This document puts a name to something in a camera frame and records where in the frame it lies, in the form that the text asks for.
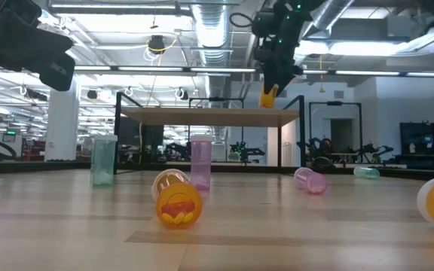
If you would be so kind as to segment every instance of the wooden table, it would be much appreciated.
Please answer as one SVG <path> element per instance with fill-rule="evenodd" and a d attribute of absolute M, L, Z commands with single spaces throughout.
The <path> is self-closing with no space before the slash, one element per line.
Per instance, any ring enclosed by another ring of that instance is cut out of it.
<path fill-rule="evenodd" d="M 229 108 L 125 108 L 122 113 L 145 125 L 282 127 L 299 111 Z"/>

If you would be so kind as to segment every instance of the pink cup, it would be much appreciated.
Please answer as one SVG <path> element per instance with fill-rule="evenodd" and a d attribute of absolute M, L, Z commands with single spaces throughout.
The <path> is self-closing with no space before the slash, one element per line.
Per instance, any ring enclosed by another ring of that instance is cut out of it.
<path fill-rule="evenodd" d="M 311 195 L 320 195 L 328 189 L 328 182 L 324 176 L 312 169 L 299 168 L 294 173 L 294 179 L 300 189 L 305 189 Z"/>

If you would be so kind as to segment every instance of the black metal frame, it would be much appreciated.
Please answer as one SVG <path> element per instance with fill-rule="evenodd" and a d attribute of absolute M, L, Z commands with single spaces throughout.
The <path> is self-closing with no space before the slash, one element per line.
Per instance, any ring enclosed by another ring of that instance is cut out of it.
<path fill-rule="evenodd" d="M 283 110 L 289 109 L 296 102 L 299 102 L 299 142 L 301 146 L 306 143 L 306 112 L 304 108 L 304 95 L 298 95 L 289 104 L 284 106 Z M 282 143 L 283 128 L 277 128 L 277 167 L 282 168 Z M 301 167 L 306 167 L 306 148 L 301 148 Z"/>
<path fill-rule="evenodd" d="M 342 106 L 356 105 L 359 109 L 359 148 L 362 150 L 362 104 L 361 102 L 310 102 L 309 103 L 309 138 L 313 138 L 313 105 Z"/>
<path fill-rule="evenodd" d="M 120 138 L 121 98 L 122 97 L 125 97 L 125 99 L 128 99 L 129 101 L 131 101 L 132 103 L 134 103 L 138 107 L 143 107 L 137 101 L 135 101 L 134 99 L 130 98 L 127 94 L 122 93 L 122 92 L 117 92 L 117 103 L 115 105 L 115 127 L 114 127 L 113 134 L 115 136 L 117 136 L 118 138 Z M 113 165 L 113 174 L 117 174 L 118 142 L 119 141 L 117 139 L 117 142 L 116 142 L 116 145 L 115 145 L 115 161 L 114 161 L 114 165 Z"/>
<path fill-rule="evenodd" d="M 125 95 L 122 92 L 118 92 L 117 93 L 117 102 L 115 105 L 115 130 L 114 130 L 114 134 L 116 136 L 120 135 L 120 126 L 121 126 L 121 100 L 122 98 L 126 98 L 129 101 L 131 101 L 133 104 L 135 104 L 136 106 L 142 108 L 143 106 L 140 105 L 137 101 L 135 101 L 134 99 L 130 98 L 128 95 Z M 245 99 L 243 98 L 232 98 L 232 99 L 226 99 L 226 98 L 190 98 L 188 100 L 188 107 L 191 108 L 192 106 L 192 102 L 196 101 L 196 100 L 200 100 L 200 101 L 210 101 L 210 102 L 230 102 L 230 101 L 239 101 L 242 103 L 242 109 L 244 109 L 244 102 Z M 288 105 L 286 105 L 283 110 L 289 109 L 291 106 L 293 106 L 296 102 L 299 102 L 299 134 L 300 134 L 300 141 L 301 143 L 304 144 L 304 142 L 306 141 L 306 127 L 305 127 L 305 111 L 304 111 L 304 96 L 299 95 L 297 97 L 295 97 Z M 276 172 L 281 172 L 283 170 L 283 162 L 282 162 L 282 134 L 283 134 L 283 129 L 280 125 L 281 123 L 279 123 L 279 127 L 277 128 L 277 167 L 262 167 L 264 169 L 273 171 L 275 169 Z M 243 142 L 244 140 L 244 127 L 241 127 L 242 129 L 242 135 L 241 135 L 241 140 Z M 190 126 L 188 128 L 188 137 L 190 138 Z M 144 163 L 142 162 L 141 165 L 138 165 L 138 167 L 140 168 L 140 170 L 143 170 L 142 167 L 144 166 L 145 168 L 151 169 L 151 168 L 160 168 L 162 167 L 162 165 L 160 166 L 152 166 L 152 165 L 143 165 Z M 118 165 L 118 141 L 116 143 L 115 146 L 115 161 L 114 161 L 114 174 L 117 174 L 117 168 L 121 168 L 121 166 Z M 301 149 L 301 166 L 306 166 L 306 151 L 305 149 Z M 221 170 L 228 170 L 229 172 L 239 172 L 238 169 L 242 169 L 242 168 L 247 168 L 247 165 L 245 166 L 220 166 L 219 167 Z"/>

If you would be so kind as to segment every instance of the pipe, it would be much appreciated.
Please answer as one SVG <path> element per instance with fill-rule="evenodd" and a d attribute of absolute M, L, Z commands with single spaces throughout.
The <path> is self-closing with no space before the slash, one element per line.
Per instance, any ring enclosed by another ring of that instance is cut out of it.
<path fill-rule="evenodd" d="M 307 28 L 303 37 L 306 38 L 318 32 L 331 30 L 331 27 L 341 18 L 352 3 L 354 3 L 354 0 L 328 0 L 325 2 L 316 11 L 313 16 L 314 21 L 310 27 Z"/>
<path fill-rule="evenodd" d="M 228 7 L 219 5 L 195 5 L 192 8 L 196 20 L 195 30 L 199 47 L 223 48 L 228 45 Z M 229 52 L 218 50 L 199 51 L 200 61 L 206 67 L 226 67 Z M 227 77 L 206 76 L 206 92 L 209 98 L 229 98 L 231 81 Z M 210 102 L 210 108 L 228 108 L 228 102 Z M 218 140 L 225 138 L 224 127 L 213 127 Z"/>

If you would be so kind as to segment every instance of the white column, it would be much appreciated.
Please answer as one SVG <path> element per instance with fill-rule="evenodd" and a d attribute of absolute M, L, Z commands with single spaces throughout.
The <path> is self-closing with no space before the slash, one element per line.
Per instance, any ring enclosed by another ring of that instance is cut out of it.
<path fill-rule="evenodd" d="M 74 78 L 66 92 L 51 90 L 44 160 L 75 160 L 81 86 Z"/>

